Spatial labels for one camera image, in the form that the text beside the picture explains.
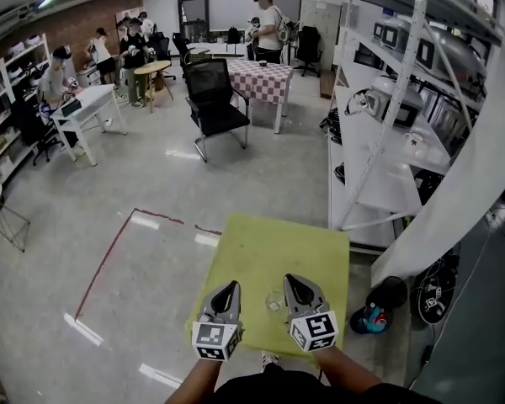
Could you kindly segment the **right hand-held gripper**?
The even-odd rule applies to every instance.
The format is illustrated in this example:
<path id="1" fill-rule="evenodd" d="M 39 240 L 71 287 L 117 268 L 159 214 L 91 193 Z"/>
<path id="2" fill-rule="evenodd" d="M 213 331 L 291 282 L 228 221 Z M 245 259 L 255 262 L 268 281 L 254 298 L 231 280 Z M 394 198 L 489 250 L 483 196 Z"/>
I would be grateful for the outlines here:
<path id="1" fill-rule="evenodd" d="M 306 353 L 333 347 L 339 328 L 335 311 L 325 303 L 321 288 L 297 274 L 286 274 L 283 289 L 288 317 L 289 335 Z"/>

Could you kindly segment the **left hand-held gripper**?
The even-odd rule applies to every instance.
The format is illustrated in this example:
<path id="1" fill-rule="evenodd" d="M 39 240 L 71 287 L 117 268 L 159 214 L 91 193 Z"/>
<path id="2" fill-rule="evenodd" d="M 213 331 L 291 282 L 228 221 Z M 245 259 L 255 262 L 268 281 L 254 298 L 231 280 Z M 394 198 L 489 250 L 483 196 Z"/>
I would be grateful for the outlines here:
<path id="1" fill-rule="evenodd" d="M 215 288 L 204 297 L 199 319 L 192 324 L 191 344 L 200 359 L 230 359 L 242 340 L 240 313 L 241 286 L 236 280 Z"/>

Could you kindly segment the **clear glass cup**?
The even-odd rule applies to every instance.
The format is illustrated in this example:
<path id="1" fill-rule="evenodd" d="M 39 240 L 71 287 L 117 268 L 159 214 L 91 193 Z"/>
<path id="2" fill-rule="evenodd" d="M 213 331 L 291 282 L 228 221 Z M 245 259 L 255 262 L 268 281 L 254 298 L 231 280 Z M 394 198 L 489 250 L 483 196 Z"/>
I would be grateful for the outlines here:
<path id="1" fill-rule="evenodd" d="M 281 288 L 270 290 L 266 296 L 265 305 L 273 313 L 281 312 L 286 307 L 284 291 Z"/>

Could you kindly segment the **person's left forearm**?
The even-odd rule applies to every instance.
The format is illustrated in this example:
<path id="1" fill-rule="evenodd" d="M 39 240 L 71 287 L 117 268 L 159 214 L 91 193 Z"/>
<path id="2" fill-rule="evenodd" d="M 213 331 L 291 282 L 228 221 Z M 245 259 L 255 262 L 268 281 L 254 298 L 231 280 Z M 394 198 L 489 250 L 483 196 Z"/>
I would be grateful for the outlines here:
<path id="1" fill-rule="evenodd" d="M 164 404 L 205 404 L 214 394 L 221 360 L 199 359 Z"/>

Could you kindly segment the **person's right forearm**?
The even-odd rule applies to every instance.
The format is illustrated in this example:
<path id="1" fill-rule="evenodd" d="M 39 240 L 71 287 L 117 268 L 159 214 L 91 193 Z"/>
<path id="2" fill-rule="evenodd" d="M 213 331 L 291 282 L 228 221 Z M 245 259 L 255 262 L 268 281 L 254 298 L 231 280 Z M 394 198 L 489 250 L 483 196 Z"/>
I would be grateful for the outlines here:
<path id="1" fill-rule="evenodd" d="M 332 387 L 362 394 L 382 383 L 373 372 L 353 361 L 334 346 L 317 350 L 312 354 Z"/>

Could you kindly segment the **yellow-green table cloth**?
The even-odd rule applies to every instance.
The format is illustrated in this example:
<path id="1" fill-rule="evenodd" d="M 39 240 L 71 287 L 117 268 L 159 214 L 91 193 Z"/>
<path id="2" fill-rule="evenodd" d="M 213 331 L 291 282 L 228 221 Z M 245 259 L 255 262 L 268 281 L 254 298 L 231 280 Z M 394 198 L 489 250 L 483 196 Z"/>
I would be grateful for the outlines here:
<path id="1" fill-rule="evenodd" d="M 286 274 L 317 284 L 336 313 L 339 327 L 346 317 L 349 239 L 339 231 L 262 216 L 229 215 L 186 327 L 195 321 L 203 298 L 235 280 L 241 286 L 241 346 L 281 356 L 307 358 L 288 333 L 288 310 L 273 312 L 266 299 L 282 291 Z"/>

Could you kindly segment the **teal and red packet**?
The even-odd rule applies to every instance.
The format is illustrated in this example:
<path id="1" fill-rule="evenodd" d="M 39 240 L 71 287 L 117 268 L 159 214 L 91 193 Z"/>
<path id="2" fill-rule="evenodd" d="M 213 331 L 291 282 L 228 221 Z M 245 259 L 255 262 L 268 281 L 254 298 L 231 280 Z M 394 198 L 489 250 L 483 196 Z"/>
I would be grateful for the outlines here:
<path id="1" fill-rule="evenodd" d="M 363 324 L 368 333 L 383 332 L 387 326 L 385 311 L 375 303 L 368 304 L 364 309 Z"/>

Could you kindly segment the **black round bin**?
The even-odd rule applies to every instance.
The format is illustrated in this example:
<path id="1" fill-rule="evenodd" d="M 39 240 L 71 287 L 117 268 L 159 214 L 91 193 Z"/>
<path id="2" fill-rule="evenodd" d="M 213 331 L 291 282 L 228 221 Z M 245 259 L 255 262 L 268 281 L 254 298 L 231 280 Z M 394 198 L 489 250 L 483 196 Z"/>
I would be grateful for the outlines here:
<path id="1" fill-rule="evenodd" d="M 407 301 L 407 286 L 405 282 L 395 276 L 389 276 L 372 289 L 366 298 L 365 305 L 357 310 L 350 318 L 351 329 L 360 335 L 379 334 L 368 333 L 363 324 L 363 314 L 365 307 L 370 303 L 375 303 L 385 311 L 387 326 L 385 332 L 392 324 L 394 310 L 403 306 Z"/>

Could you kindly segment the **person's black clothing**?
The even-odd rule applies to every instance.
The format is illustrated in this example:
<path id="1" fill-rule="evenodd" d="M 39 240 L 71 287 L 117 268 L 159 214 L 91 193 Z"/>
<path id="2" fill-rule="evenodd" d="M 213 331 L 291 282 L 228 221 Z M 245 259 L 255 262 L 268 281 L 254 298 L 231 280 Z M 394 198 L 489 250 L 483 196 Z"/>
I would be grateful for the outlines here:
<path id="1" fill-rule="evenodd" d="M 397 385 L 380 383 L 357 393 L 323 385 L 314 375 L 275 366 L 236 377 L 220 386 L 207 404 L 442 404 Z"/>

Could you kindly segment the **white metal shelving rack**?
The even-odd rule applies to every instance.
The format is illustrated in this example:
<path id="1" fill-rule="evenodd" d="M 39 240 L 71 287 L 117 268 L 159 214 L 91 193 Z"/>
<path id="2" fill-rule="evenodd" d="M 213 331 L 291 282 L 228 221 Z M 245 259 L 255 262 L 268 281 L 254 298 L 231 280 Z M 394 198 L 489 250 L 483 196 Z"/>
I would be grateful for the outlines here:
<path id="1" fill-rule="evenodd" d="M 331 107 L 338 113 L 338 127 L 329 143 L 329 165 L 342 168 L 344 177 L 330 182 L 328 224 L 346 233 L 353 251 L 378 255 L 396 240 L 399 220 L 415 215 L 424 204 L 418 172 L 443 177 L 449 171 L 486 97 L 475 101 L 460 90 L 444 53 L 440 55 L 451 84 L 416 64 L 423 30 L 445 29 L 471 47 L 472 40 L 488 45 L 502 40 L 494 18 L 471 0 L 350 2 L 354 12 L 368 6 L 375 11 L 363 29 L 354 27 L 352 14 L 346 15 L 339 32 L 337 73 L 347 83 L 333 89 Z M 411 24 L 402 54 L 373 36 L 375 22 L 390 18 Z M 349 97 L 364 88 L 369 89 L 370 112 L 345 115 Z M 403 150 L 408 132 L 423 137 L 417 155 Z"/>

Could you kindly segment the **black mesh office chair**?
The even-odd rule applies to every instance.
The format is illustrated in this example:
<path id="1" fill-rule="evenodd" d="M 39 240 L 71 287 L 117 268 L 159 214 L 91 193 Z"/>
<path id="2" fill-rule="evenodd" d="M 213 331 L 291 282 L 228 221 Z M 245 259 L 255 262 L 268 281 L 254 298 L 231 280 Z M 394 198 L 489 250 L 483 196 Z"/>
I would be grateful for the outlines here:
<path id="1" fill-rule="evenodd" d="M 224 134 L 231 135 L 242 149 L 247 149 L 250 99 L 232 85 L 227 61 L 223 58 L 197 61 L 187 65 L 183 74 L 191 120 L 199 129 L 194 147 L 202 160 L 208 161 L 206 141 Z"/>

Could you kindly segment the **white mug with star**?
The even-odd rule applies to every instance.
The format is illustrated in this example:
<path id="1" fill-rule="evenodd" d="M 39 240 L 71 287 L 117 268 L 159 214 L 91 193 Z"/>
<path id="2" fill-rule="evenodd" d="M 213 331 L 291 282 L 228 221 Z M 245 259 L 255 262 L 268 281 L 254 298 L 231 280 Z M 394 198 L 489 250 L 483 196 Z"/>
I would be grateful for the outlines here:
<path id="1" fill-rule="evenodd" d="M 406 144 L 403 148 L 407 155 L 417 155 L 423 148 L 423 137 L 415 132 L 408 132 L 405 135 Z"/>

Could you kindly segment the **white black device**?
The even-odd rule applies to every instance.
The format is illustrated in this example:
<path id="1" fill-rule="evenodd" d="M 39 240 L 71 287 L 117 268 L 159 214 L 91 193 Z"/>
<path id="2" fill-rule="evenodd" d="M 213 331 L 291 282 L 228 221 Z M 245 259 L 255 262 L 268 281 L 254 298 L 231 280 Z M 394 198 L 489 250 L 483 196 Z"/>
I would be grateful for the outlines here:
<path id="1" fill-rule="evenodd" d="M 364 88 L 353 93 L 346 104 L 344 110 L 345 115 L 359 114 L 361 112 L 370 112 L 369 100 L 367 99 L 367 93 L 369 89 Z"/>

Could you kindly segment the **checkered cloth table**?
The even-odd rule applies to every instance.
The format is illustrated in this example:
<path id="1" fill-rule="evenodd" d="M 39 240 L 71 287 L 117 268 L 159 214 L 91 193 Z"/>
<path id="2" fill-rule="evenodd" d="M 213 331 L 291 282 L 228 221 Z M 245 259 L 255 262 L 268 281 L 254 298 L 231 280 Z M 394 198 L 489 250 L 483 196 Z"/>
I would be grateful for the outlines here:
<path id="1" fill-rule="evenodd" d="M 232 59 L 227 62 L 232 85 L 249 98 L 277 106 L 274 133 L 280 133 L 282 118 L 287 115 L 290 83 L 293 75 L 291 66 L 259 61 Z"/>

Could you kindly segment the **white rectangular desk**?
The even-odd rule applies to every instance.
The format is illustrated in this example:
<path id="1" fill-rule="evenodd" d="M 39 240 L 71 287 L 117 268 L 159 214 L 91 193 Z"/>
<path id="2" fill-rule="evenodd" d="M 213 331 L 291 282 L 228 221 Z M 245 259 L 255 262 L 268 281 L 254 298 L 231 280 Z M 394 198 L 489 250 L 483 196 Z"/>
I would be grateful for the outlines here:
<path id="1" fill-rule="evenodd" d="M 68 117 L 64 117 L 61 113 L 61 107 L 73 99 L 78 99 L 81 102 L 82 107 L 77 112 L 69 115 Z M 79 93 L 76 93 L 74 96 L 67 99 L 64 104 L 50 117 L 58 130 L 58 134 L 64 143 L 67 153 L 74 162 L 77 160 L 77 156 L 66 138 L 66 133 L 75 134 L 92 166 L 95 167 L 98 164 L 89 147 L 88 141 L 83 134 L 82 127 L 92 118 L 95 118 L 98 121 L 100 130 L 105 133 L 107 128 L 102 116 L 102 111 L 105 108 L 110 107 L 114 111 L 114 118 L 117 119 L 120 132 L 124 136 L 128 133 L 127 125 L 120 113 L 120 106 L 114 96 L 114 88 L 111 85 L 100 85 L 82 89 Z"/>

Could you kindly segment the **round wooden table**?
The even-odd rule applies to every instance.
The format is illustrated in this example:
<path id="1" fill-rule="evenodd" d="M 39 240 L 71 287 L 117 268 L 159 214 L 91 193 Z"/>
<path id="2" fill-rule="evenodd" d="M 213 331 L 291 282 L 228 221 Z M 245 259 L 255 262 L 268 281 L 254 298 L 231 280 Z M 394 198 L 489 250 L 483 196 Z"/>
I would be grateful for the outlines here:
<path id="1" fill-rule="evenodd" d="M 145 93 L 144 99 L 145 103 L 149 105 L 150 112 L 153 112 L 153 101 L 155 90 L 152 88 L 152 75 L 158 72 L 163 72 L 172 65 L 169 60 L 166 61 L 153 61 L 145 64 L 134 70 L 137 76 L 143 76 L 145 78 Z"/>

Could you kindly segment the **black swivel chair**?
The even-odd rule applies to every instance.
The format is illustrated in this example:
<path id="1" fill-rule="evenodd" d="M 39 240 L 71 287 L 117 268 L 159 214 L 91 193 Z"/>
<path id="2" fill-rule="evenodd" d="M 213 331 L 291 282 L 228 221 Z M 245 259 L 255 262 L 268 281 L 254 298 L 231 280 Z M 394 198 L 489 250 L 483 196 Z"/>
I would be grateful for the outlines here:
<path id="1" fill-rule="evenodd" d="M 161 32 L 153 33 L 149 36 L 148 45 L 148 58 L 147 62 L 154 61 L 169 61 L 172 62 L 172 57 L 169 47 L 169 38 Z"/>
<path id="2" fill-rule="evenodd" d="M 180 66 L 184 68 L 191 62 L 191 49 L 188 48 L 185 38 L 180 33 L 173 33 L 172 39 L 178 50 Z"/>
<path id="3" fill-rule="evenodd" d="M 39 157 L 44 156 L 50 161 L 50 151 L 53 146 L 63 146 L 56 136 L 58 131 L 52 123 L 45 123 L 35 108 L 27 104 L 23 98 L 11 104 L 11 119 L 13 126 L 19 130 L 23 143 L 34 153 L 33 165 Z"/>
<path id="4" fill-rule="evenodd" d="M 322 51 L 320 50 L 321 35 L 316 27 L 304 26 L 298 32 L 298 48 L 295 59 L 301 64 L 295 69 L 301 71 L 301 76 L 311 72 L 317 77 L 321 76 Z"/>

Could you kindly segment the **long white desk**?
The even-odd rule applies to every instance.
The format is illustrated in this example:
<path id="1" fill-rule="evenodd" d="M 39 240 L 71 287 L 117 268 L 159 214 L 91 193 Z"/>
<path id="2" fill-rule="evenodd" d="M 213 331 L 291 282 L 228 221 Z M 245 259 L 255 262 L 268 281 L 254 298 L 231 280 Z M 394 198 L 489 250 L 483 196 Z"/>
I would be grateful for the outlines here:
<path id="1" fill-rule="evenodd" d="M 227 43 L 191 43 L 188 45 L 189 57 L 194 59 L 207 57 L 246 58 L 245 44 Z"/>

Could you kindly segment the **white cabinet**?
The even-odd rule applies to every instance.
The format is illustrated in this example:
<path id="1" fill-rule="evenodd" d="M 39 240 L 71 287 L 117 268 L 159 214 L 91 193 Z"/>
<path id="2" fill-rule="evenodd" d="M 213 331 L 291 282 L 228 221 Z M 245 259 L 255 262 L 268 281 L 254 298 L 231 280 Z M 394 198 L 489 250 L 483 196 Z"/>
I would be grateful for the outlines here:
<path id="1" fill-rule="evenodd" d="M 321 69 L 330 70 L 338 39 L 342 6 L 321 0 L 303 0 L 301 4 L 301 24 L 316 27 L 322 51 Z"/>

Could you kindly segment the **silver domed appliance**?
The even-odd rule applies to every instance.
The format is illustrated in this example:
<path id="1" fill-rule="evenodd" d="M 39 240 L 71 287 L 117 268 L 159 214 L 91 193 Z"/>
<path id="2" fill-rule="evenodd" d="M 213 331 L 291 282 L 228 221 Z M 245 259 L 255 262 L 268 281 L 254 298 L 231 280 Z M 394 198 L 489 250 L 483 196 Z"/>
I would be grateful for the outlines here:
<path id="1" fill-rule="evenodd" d="M 411 24 L 399 18 L 381 19 L 374 24 L 373 36 L 384 47 L 404 53 Z M 451 84 L 449 71 L 441 57 L 444 53 L 460 90 L 473 100 L 486 95 L 486 67 L 479 54 L 460 37 L 445 29 L 431 26 L 424 29 L 417 47 L 416 64 L 431 76 Z"/>

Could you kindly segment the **black framed window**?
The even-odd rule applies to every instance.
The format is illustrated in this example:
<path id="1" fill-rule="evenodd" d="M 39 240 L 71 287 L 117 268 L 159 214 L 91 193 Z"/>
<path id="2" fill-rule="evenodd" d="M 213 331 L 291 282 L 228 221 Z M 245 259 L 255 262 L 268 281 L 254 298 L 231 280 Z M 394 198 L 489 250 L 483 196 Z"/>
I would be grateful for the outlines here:
<path id="1" fill-rule="evenodd" d="M 296 22 L 302 0 L 274 0 L 283 15 Z M 192 42 L 213 42 L 235 28 L 245 31 L 250 20 L 261 16 L 255 0 L 178 0 L 180 32 Z"/>

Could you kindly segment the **ceiling air conditioner unit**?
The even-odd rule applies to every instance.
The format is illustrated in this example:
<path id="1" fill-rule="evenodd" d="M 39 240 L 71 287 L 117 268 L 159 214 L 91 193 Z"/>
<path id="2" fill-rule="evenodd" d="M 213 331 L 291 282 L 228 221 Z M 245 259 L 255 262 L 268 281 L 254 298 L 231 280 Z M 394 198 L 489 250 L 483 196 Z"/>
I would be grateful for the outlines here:
<path id="1" fill-rule="evenodd" d="M 19 24 L 32 19 L 37 12 L 37 4 L 18 6 L 0 15 L 0 35 L 6 34 Z"/>

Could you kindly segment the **white wall shelf unit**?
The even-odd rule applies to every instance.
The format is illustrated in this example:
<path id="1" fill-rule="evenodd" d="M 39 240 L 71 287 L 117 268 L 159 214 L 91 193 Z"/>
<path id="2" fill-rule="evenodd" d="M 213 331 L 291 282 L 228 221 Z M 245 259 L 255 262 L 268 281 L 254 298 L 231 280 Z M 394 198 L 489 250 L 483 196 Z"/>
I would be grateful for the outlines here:
<path id="1" fill-rule="evenodd" d="M 22 140 L 12 105 L 35 100 L 40 74 L 50 65 L 46 34 L 32 35 L 0 58 L 0 184 L 5 184 L 37 152 Z"/>

